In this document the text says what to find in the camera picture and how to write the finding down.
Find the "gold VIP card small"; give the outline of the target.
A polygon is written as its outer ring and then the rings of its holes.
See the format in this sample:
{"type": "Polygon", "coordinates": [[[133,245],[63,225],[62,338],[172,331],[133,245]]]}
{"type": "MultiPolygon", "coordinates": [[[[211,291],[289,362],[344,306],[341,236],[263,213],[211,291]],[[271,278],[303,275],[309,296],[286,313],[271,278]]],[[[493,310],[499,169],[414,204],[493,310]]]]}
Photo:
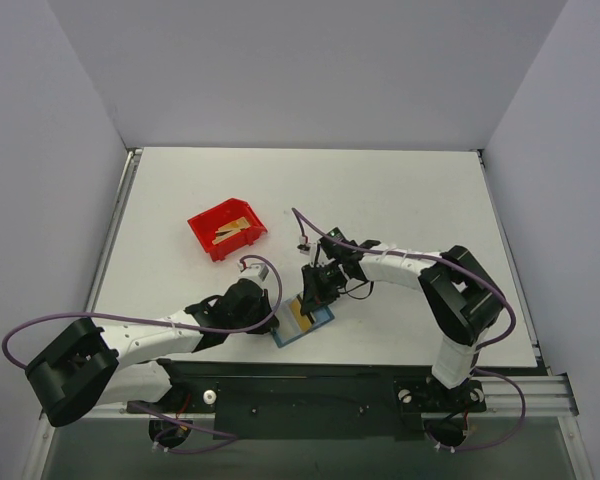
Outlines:
{"type": "Polygon", "coordinates": [[[301,333],[310,331],[314,326],[314,319],[310,313],[303,314],[301,312],[301,299],[296,297],[289,304],[293,320],[301,333]]]}

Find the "blue leather card holder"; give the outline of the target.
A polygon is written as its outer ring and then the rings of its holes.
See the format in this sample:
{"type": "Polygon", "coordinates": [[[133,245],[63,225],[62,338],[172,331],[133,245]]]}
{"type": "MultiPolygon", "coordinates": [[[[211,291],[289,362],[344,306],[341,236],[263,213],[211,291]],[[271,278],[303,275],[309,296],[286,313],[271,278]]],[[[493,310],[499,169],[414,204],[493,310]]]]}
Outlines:
{"type": "Polygon", "coordinates": [[[303,315],[301,313],[301,300],[300,295],[289,298],[282,302],[276,312],[279,324],[274,328],[272,336],[278,348],[284,348],[335,318],[328,307],[320,307],[303,315]]]}

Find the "red plastic bin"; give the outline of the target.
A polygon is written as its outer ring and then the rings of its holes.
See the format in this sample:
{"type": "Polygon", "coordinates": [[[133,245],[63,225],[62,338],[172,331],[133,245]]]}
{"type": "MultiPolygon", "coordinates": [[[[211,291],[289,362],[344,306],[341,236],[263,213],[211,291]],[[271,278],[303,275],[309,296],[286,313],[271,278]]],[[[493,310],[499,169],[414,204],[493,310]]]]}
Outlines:
{"type": "Polygon", "coordinates": [[[187,223],[213,262],[253,245],[268,232],[249,203],[237,198],[227,199],[191,217],[187,223]]]}

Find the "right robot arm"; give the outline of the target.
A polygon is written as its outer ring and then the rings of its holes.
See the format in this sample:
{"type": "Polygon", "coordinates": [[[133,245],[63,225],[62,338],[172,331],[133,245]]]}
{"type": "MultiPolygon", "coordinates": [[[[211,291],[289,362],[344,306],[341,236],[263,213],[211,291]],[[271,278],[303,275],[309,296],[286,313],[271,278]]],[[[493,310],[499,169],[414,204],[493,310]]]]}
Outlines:
{"type": "Polygon", "coordinates": [[[378,240],[360,244],[334,228],[318,241],[302,237],[297,249],[309,257],[302,269],[300,313],[327,307],[345,294],[351,280],[388,283],[424,294],[443,339],[426,394],[448,409],[463,395],[488,329],[505,308],[504,295],[481,264],[462,246],[444,252],[398,249],[378,240]]]}

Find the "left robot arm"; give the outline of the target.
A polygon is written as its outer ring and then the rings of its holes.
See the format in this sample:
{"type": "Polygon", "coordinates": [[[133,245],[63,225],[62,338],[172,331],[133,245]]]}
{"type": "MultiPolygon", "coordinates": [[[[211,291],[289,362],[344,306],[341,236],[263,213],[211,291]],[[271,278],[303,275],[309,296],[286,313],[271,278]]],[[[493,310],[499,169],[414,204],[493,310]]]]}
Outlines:
{"type": "Polygon", "coordinates": [[[31,360],[25,375],[54,427],[107,403],[140,400],[172,412],[183,405],[186,388],[159,359],[215,347],[234,333],[267,333],[278,325],[280,304],[257,282],[240,279],[224,294],[159,320],[98,326],[85,316],[31,360]]]}

